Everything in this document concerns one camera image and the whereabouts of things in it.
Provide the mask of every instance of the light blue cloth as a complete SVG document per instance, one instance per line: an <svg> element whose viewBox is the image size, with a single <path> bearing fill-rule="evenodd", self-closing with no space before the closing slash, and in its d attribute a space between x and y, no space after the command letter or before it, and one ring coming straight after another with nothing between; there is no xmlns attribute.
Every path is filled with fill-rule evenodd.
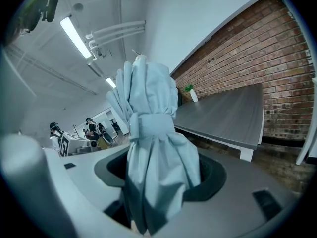
<svg viewBox="0 0 317 238"><path fill-rule="evenodd" d="M138 230L153 234L181 210L184 191L200 184L197 148L176 133L177 88L168 68L137 56L118 70L107 99L130 129L126 195Z"/></svg>

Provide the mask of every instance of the ceiling light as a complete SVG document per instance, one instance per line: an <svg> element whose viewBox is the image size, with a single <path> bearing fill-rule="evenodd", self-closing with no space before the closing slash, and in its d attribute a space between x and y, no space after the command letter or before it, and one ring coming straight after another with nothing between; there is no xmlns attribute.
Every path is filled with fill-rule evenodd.
<svg viewBox="0 0 317 238"><path fill-rule="evenodd" d="M91 53L89 52L89 50L85 46L84 42L80 39L80 37L79 37L75 27L73 26L72 22L70 21L69 17L63 19L60 22L60 25L62 26L62 28L64 29L66 34L69 36L71 41L78 48L80 53L82 53L85 58L91 57Z"/></svg>
<svg viewBox="0 0 317 238"><path fill-rule="evenodd" d="M111 78L106 78L106 81L108 82L108 84L109 84L110 86L112 86L112 88L115 88L115 87L116 87L116 85L115 85L114 82L111 80Z"/></svg>

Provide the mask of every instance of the gray countertop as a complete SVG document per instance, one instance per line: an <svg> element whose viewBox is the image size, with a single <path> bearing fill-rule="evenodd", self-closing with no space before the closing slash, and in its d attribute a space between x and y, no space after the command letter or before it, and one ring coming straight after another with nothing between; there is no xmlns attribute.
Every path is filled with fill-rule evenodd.
<svg viewBox="0 0 317 238"><path fill-rule="evenodd" d="M174 125L203 137L256 149L262 119L262 85L256 84L189 101L176 111Z"/></svg>

